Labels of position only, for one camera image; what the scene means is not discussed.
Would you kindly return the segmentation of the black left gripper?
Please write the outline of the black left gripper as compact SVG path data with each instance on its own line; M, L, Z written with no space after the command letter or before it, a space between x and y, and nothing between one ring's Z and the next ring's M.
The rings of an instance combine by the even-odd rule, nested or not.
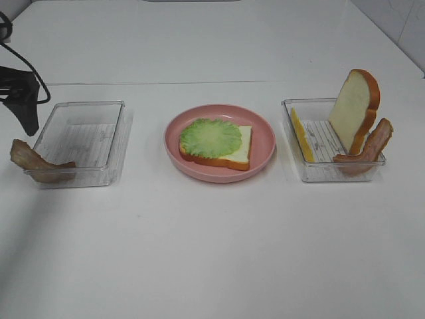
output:
M1 67L1 101L16 116L28 136L39 130L39 82L33 72Z

